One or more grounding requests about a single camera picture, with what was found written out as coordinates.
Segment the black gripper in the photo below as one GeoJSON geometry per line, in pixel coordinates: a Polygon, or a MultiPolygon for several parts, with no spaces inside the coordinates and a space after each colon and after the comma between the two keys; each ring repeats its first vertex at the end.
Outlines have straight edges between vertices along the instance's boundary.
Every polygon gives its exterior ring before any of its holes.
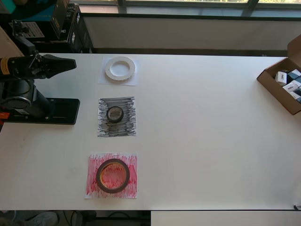
{"type": "Polygon", "coordinates": [[[35,78],[50,79],[57,74],[73,70],[77,67],[76,61],[70,58],[61,58],[54,55],[38,55],[35,63],[35,78]]]}

